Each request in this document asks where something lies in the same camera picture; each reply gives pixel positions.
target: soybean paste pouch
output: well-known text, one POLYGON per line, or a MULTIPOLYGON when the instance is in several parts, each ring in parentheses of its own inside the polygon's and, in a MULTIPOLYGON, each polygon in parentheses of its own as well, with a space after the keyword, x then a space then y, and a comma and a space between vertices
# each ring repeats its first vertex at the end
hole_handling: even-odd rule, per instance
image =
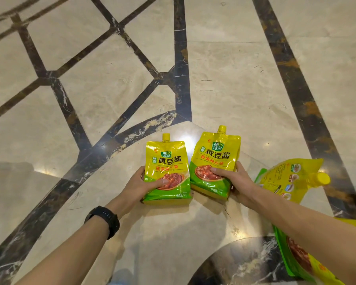
MULTIPOLYGON (((356 220, 336 218, 356 227, 356 220)), ((293 239, 273 226, 277 243, 284 260, 287 273, 293 277, 301 277, 307 281, 316 282, 319 278, 327 285, 344 285, 330 270, 324 267, 312 255, 308 254, 293 239)))
POLYGON ((322 164, 323 159, 289 159, 262 169, 255 183, 299 204, 309 188, 330 183, 326 173, 318 172, 322 164))
POLYGON ((183 141, 170 142, 170 134, 162 134, 162 142, 147 142, 145 182, 168 179, 169 182, 147 193, 146 204, 189 204, 190 174, 186 147, 183 141))
POLYGON ((240 136, 226 135, 226 127, 217 133, 203 132, 190 162, 191 188, 213 198, 227 200, 231 182, 210 171, 211 167, 235 169, 240 153, 240 136))

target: smartwatch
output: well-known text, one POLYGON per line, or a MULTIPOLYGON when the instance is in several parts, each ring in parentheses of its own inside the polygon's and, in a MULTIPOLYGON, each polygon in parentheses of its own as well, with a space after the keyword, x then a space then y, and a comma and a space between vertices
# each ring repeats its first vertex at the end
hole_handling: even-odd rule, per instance
POLYGON ((109 226, 108 239, 112 238, 120 228, 120 222, 119 219, 117 218, 117 215, 113 214, 112 211, 109 210, 108 208, 97 206, 96 208, 92 209, 90 213, 88 213, 86 219, 84 220, 84 223, 90 220, 90 218, 94 215, 102 217, 108 223, 109 226))

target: forearm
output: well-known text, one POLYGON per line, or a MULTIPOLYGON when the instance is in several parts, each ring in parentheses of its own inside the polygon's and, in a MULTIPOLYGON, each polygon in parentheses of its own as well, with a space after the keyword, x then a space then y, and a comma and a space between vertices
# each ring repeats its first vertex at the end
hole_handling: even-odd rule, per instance
MULTIPOLYGON (((120 219, 129 209, 129 201, 118 196, 107 208, 120 219)), ((107 222, 93 216, 70 238, 48 255, 17 285, 78 285, 94 264, 109 235, 107 222)))
POLYGON ((257 186, 252 203, 345 284, 356 284, 356 227, 257 186))

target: person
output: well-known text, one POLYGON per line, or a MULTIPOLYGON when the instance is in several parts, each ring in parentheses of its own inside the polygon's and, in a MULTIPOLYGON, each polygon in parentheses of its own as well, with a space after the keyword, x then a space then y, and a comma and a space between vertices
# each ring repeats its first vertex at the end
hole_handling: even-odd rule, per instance
MULTIPOLYGON (((257 186, 240 162, 236 163, 236 168, 237 172, 219 168, 211 170, 231 180, 240 203, 270 220, 346 285, 356 285, 356 227, 257 186)), ((144 170, 144 166, 140 167, 124 190, 106 205, 118 219, 130 211, 148 191, 167 182, 165 179, 144 182, 144 170)), ((100 216, 92 216, 16 284, 81 284, 109 233, 108 223, 100 216)))

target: green logo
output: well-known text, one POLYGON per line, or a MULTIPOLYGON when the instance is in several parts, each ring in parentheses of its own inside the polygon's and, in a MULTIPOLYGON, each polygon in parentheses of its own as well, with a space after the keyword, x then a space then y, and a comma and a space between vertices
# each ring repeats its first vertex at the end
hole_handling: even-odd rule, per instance
POLYGON ((221 151, 221 150, 223 150, 223 147, 224 147, 224 144, 221 143, 221 142, 214 142, 214 143, 212 143, 212 149, 213 149, 214 151, 221 151))
POLYGON ((171 158, 171 151, 161 152, 161 156, 165 158, 171 158))

